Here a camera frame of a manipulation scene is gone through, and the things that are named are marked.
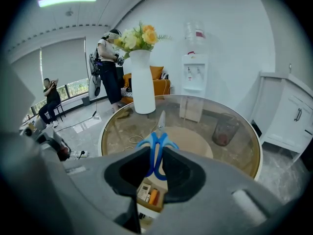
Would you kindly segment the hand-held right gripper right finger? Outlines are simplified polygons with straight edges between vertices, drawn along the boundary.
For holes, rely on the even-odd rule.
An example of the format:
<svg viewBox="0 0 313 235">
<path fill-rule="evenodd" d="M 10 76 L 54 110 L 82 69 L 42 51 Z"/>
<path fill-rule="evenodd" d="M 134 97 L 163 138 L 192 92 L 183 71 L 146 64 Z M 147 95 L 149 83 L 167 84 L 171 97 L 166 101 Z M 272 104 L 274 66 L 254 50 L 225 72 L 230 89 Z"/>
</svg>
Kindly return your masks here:
<svg viewBox="0 0 313 235">
<path fill-rule="evenodd" d="M 164 148 L 168 192 L 146 235 L 270 235 L 289 207 L 237 168 Z"/>
</svg>

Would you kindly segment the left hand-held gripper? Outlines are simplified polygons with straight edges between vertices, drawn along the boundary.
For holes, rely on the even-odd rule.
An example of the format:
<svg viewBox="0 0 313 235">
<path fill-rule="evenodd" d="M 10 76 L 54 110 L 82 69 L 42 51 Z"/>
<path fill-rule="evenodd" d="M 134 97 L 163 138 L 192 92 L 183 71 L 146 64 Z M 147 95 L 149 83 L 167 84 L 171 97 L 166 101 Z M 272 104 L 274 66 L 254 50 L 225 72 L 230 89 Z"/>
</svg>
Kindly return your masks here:
<svg viewBox="0 0 313 235">
<path fill-rule="evenodd" d="M 25 86 L 7 62 L 0 62 L 0 133 L 19 131 L 35 96 Z M 39 144 L 48 144 L 60 161 L 70 158 L 71 148 L 52 127 L 43 121 L 30 121 L 20 128 L 20 135 L 28 136 Z"/>
</svg>

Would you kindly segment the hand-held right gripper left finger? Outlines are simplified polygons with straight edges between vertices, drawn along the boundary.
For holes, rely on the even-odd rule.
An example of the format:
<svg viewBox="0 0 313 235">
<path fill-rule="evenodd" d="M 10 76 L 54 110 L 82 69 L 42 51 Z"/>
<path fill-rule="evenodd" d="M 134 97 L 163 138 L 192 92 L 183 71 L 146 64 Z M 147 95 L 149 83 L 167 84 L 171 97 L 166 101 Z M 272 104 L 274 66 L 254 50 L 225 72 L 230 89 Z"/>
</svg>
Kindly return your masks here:
<svg viewBox="0 0 313 235">
<path fill-rule="evenodd" d="M 64 163 L 65 171 L 83 197 L 110 221 L 141 233 L 137 188 L 150 168 L 150 148 Z"/>
</svg>

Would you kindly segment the table drawer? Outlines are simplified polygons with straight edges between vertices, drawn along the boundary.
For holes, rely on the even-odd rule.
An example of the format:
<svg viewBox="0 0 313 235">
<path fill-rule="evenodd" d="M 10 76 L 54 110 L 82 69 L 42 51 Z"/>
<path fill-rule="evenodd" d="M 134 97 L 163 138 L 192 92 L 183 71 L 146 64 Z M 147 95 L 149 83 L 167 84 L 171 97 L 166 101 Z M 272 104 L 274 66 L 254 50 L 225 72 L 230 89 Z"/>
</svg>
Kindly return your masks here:
<svg viewBox="0 0 313 235">
<path fill-rule="evenodd" d="M 136 196 L 137 197 L 137 203 L 139 205 L 147 208 L 147 209 L 150 209 L 150 210 L 152 210 L 154 212 L 160 213 L 163 210 L 164 195 L 168 191 L 167 181 L 161 181 L 161 180 L 155 178 L 154 176 L 151 176 L 151 177 L 148 177 L 148 178 L 144 178 L 143 181 L 140 183 L 140 185 L 142 183 L 150 184 L 151 185 L 151 189 L 150 189 L 150 192 L 149 192 L 149 194 L 148 194 L 148 196 L 146 198 L 146 201 L 143 201 L 143 200 L 139 199 Z M 158 191 L 160 191 L 159 201 L 158 201 L 156 206 L 149 204 L 150 195 L 151 195 L 151 192 L 152 192 L 152 190 L 154 188 L 156 188 Z"/>
</svg>

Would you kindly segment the blue handled scissors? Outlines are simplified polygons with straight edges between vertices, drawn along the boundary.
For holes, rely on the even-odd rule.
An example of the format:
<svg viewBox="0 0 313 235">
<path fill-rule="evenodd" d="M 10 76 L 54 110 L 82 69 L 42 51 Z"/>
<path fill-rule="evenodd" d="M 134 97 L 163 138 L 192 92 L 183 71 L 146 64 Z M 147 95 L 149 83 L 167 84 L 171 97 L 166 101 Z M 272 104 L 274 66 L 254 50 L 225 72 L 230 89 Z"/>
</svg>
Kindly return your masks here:
<svg viewBox="0 0 313 235">
<path fill-rule="evenodd" d="M 136 145 L 136 148 L 141 147 L 144 144 L 148 144 L 150 146 L 150 167 L 146 177 L 154 174 L 156 178 L 161 181 L 167 180 L 166 176 L 159 172 L 163 158 L 163 148 L 169 145 L 172 148 L 179 149 L 179 147 L 169 139 L 168 134 L 165 132 L 165 120 L 166 113 L 163 110 L 157 122 L 157 129 L 160 131 L 160 136 L 158 136 L 154 131 L 147 138 L 143 139 Z"/>
</svg>

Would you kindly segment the round glass-top table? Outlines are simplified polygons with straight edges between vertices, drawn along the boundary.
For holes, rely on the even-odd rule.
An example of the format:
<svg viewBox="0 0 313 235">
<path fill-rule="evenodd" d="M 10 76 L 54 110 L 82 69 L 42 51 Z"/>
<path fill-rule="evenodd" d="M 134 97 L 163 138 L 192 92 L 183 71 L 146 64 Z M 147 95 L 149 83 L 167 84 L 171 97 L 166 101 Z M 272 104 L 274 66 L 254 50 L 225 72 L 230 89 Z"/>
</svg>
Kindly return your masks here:
<svg viewBox="0 0 313 235">
<path fill-rule="evenodd" d="M 251 178 L 257 178 L 262 166 L 262 146 L 251 124 L 239 113 L 218 102 L 204 99 L 199 122 L 179 116 L 181 95 L 155 97 L 156 109 L 149 114 L 138 114 L 134 104 L 122 107 L 112 115 L 100 135 L 98 153 L 101 156 L 133 149 L 152 132 L 160 135 L 157 122 L 162 111 L 166 113 L 165 132 L 179 149 L 230 164 Z M 227 146 L 212 141 L 220 114 L 235 116 L 240 127 Z"/>
</svg>

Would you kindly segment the white remote control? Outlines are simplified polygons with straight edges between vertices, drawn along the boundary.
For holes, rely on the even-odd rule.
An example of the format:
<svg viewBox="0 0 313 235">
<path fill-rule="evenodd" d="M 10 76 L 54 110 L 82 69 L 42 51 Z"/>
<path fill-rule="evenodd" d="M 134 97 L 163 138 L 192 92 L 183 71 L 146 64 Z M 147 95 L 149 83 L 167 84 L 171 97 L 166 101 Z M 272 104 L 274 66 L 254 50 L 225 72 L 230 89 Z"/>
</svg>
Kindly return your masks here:
<svg viewBox="0 0 313 235">
<path fill-rule="evenodd" d="M 137 197 L 143 201 L 146 201 L 146 198 L 150 192 L 151 185 L 147 183 L 142 183 L 138 189 Z"/>
</svg>

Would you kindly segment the white power strip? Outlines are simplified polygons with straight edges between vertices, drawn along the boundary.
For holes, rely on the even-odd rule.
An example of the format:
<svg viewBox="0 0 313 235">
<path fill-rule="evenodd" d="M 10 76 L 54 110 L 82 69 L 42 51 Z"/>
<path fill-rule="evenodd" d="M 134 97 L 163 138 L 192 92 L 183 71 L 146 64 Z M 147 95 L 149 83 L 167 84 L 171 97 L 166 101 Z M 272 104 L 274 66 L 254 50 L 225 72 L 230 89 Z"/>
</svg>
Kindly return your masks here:
<svg viewBox="0 0 313 235">
<path fill-rule="evenodd" d="M 72 151 L 70 153 L 70 156 L 74 159 L 80 159 L 80 158 L 87 158 L 89 156 L 89 153 L 87 151 Z"/>
</svg>

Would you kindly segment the white roller blind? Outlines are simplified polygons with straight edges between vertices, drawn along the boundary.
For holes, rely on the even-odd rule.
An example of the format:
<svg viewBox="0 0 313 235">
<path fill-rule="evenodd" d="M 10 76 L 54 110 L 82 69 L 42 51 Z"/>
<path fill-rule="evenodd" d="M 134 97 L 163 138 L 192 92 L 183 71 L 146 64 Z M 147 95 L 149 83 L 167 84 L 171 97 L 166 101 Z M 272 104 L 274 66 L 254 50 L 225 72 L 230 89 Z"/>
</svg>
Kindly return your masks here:
<svg viewBox="0 0 313 235">
<path fill-rule="evenodd" d="M 85 39 L 77 38 L 41 48 L 42 77 L 58 79 L 58 86 L 87 79 Z"/>
</svg>

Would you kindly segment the window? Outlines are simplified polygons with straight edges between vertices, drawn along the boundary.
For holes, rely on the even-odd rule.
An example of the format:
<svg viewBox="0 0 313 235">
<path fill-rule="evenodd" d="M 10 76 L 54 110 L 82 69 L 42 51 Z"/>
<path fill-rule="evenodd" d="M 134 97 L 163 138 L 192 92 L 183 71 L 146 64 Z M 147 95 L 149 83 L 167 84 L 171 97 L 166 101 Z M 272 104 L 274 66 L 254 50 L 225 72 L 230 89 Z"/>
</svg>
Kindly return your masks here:
<svg viewBox="0 0 313 235">
<path fill-rule="evenodd" d="M 69 84 L 65 84 L 57 88 L 59 93 L 61 102 L 68 101 L 77 96 L 86 94 L 88 92 L 89 87 L 89 79 L 81 79 L 75 82 L 71 82 Z M 32 106 L 26 114 L 26 119 L 32 118 L 38 114 L 39 109 L 42 108 L 46 104 L 46 98 L 34 106 Z"/>
</svg>

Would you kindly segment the brown translucent cup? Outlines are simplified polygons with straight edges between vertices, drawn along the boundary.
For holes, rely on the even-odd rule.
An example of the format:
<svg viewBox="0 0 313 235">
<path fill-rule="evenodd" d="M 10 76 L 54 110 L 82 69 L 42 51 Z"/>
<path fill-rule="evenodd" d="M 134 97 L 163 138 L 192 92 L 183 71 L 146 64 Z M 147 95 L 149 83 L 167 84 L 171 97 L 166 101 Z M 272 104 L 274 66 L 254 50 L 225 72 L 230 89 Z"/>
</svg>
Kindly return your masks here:
<svg viewBox="0 0 313 235">
<path fill-rule="evenodd" d="M 220 114 L 212 135 L 212 141 L 218 146 L 227 146 L 239 127 L 240 123 L 235 116 L 228 113 Z"/>
</svg>

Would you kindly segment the black mesh waste bin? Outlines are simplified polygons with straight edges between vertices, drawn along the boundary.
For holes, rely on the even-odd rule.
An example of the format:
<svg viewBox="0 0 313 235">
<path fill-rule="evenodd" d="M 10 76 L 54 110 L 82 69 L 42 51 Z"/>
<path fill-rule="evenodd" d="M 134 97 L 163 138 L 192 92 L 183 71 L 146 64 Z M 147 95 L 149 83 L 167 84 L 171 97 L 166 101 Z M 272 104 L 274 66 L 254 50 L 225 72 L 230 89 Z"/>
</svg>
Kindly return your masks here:
<svg viewBox="0 0 313 235">
<path fill-rule="evenodd" d="M 261 135 L 262 135 L 262 131 L 260 130 L 260 128 L 258 127 L 258 125 L 256 124 L 256 122 L 255 122 L 254 120 L 252 120 L 251 126 L 254 128 L 256 134 L 257 134 L 258 137 L 260 138 Z"/>
</svg>

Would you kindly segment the white ceramic vase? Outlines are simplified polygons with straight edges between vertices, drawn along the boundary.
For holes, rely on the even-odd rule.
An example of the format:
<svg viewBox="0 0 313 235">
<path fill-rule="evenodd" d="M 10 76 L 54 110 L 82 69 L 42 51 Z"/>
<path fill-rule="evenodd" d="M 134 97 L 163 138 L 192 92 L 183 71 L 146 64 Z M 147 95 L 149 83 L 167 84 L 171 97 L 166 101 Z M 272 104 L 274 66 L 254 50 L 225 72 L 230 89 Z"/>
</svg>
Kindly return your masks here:
<svg viewBox="0 0 313 235">
<path fill-rule="evenodd" d="M 134 108 L 138 114 L 155 111 L 155 94 L 150 70 L 150 51 L 135 50 L 130 52 L 132 63 L 131 84 Z"/>
</svg>

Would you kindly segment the dark green bin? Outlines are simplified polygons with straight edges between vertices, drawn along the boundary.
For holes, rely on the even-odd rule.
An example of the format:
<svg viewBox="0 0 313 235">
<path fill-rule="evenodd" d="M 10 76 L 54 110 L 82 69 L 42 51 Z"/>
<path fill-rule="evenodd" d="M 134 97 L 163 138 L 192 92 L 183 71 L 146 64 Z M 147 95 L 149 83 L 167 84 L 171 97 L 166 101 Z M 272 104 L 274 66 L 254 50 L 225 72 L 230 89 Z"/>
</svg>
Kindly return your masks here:
<svg viewBox="0 0 313 235">
<path fill-rule="evenodd" d="M 301 160 L 309 172 L 313 172 L 313 146 L 308 145 L 301 155 Z"/>
</svg>

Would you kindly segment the orange sofa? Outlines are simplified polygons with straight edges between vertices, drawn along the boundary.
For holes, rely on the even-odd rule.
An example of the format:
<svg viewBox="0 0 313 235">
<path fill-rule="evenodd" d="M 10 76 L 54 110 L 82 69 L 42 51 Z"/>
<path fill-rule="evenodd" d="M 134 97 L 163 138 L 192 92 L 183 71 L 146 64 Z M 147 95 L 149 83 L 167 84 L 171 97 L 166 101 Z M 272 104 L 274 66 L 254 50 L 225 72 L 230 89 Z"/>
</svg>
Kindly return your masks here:
<svg viewBox="0 0 313 235">
<path fill-rule="evenodd" d="M 155 96 L 170 94 L 171 82 L 169 74 L 163 73 L 164 67 L 150 66 Z M 133 93 L 131 89 L 131 73 L 123 75 L 124 87 L 121 88 L 121 102 L 129 104 L 133 102 Z"/>
</svg>

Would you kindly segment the white vanity cabinet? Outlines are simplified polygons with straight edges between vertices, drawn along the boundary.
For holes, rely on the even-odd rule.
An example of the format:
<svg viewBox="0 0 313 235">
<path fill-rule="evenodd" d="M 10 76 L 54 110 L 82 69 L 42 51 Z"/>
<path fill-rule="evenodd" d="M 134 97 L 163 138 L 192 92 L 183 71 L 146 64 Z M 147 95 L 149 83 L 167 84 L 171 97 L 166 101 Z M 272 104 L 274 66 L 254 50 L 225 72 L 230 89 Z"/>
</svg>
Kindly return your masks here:
<svg viewBox="0 0 313 235">
<path fill-rule="evenodd" d="M 313 139 L 313 90 L 290 73 L 261 72 L 260 78 L 250 117 L 262 131 L 259 140 L 299 158 Z"/>
</svg>

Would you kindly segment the orange cushion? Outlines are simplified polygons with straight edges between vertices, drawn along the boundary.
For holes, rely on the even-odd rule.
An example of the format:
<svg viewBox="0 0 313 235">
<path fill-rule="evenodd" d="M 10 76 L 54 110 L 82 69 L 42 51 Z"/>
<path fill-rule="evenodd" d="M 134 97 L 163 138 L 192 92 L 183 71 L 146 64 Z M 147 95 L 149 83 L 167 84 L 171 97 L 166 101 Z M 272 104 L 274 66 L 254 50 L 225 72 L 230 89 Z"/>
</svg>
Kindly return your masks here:
<svg viewBox="0 0 313 235">
<path fill-rule="evenodd" d="M 150 66 L 150 71 L 152 74 L 152 79 L 153 80 L 158 80 L 161 77 L 162 71 L 164 67 L 159 67 L 159 66 Z"/>
</svg>

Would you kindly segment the white water dispenser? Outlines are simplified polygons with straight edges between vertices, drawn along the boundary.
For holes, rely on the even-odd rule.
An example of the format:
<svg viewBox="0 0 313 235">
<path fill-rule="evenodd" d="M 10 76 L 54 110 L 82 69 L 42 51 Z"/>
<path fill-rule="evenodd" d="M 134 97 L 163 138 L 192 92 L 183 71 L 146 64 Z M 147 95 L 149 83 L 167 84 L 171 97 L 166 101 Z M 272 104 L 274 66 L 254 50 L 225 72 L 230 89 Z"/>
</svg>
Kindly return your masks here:
<svg viewBox="0 0 313 235">
<path fill-rule="evenodd" d="M 207 86 L 208 56 L 189 52 L 182 57 L 179 116 L 199 122 Z"/>
</svg>

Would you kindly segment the yellow and white flower bouquet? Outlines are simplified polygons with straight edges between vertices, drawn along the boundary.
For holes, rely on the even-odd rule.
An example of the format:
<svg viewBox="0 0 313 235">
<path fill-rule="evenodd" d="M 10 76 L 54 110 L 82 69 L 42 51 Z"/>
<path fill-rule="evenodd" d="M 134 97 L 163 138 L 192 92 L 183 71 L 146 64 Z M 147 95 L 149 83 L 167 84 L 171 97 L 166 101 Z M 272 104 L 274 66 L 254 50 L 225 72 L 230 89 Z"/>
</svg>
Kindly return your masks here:
<svg viewBox="0 0 313 235">
<path fill-rule="evenodd" d="M 114 40 L 118 50 L 124 52 L 124 59 L 130 57 L 130 53 L 136 50 L 152 51 L 156 43 L 163 40 L 171 40 L 169 35 L 157 34 L 155 28 L 150 24 L 139 22 L 137 27 L 126 29 L 121 36 Z"/>
</svg>

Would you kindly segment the clear water bottle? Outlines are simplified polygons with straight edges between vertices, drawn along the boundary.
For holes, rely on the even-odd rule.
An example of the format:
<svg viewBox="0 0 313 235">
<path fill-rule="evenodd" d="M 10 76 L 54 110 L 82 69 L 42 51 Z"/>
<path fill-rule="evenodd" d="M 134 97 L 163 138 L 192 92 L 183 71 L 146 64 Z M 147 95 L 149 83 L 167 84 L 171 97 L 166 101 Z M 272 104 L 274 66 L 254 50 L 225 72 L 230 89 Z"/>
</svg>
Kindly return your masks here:
<svg viewBox="0 0 313 235">
<path fill-rule="evenodd" d="M 187 21 L 184 24 L 184 42 L 187 53 L 204 54 L 206 50 L 206 36 L 201 21 Z"/>
</svg>

